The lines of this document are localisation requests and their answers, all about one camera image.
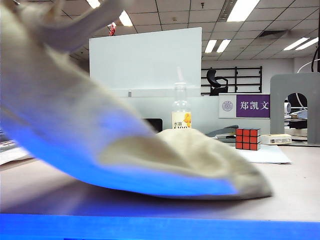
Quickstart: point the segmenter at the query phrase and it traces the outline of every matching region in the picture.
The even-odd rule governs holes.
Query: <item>purple label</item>
[[[237,118],[270,118],[270,95],[237,95]]]

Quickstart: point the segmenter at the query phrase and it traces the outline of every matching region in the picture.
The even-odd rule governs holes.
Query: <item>stapler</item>
[[[206,133],[205,135],[211,138],[218,139],[223,143],[236,143],[236,129],[238,128],[238,125],[231,125],[219,130]]]

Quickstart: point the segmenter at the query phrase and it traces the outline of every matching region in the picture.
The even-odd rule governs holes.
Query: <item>air vent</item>
[[[266,39],[278,39],[285,35],[288,30],[280,30],[280,31],[263,31],[259,38],[266,38]]]
[[[225,0],[220,15],[218,17],[218,22],[226,22],[228,17],[234,8],[237,0]]]

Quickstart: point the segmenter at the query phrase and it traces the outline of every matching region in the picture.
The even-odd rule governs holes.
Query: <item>metal shelf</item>
[[[209,70],[211,68],[202,68],[201,70]],[[232,76],[223,76],[226,79],[234,79],[234,83],[228,84],[228,86],[234,87],[234,93],[262,93],[262,66],[260,67],[221,67],[214,68],[216,70],[234,70],[234,75]],[[239,75],[239,70],[259,70],[259,75]],[[257,83],[239,83],[238,79],[258,79]],[[244,92],[238,91],[238,87],[241,86],[258,86],[258,91]],[[210,84],[201,84],[201,87],[211,87]],[[202,92],[201,95],[210,94],[208,92]]]

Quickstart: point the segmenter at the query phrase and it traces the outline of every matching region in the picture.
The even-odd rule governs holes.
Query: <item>bottle label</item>
[[[191,128],[191,112],[180,111],[172,112],[172,129],[187,129]]]

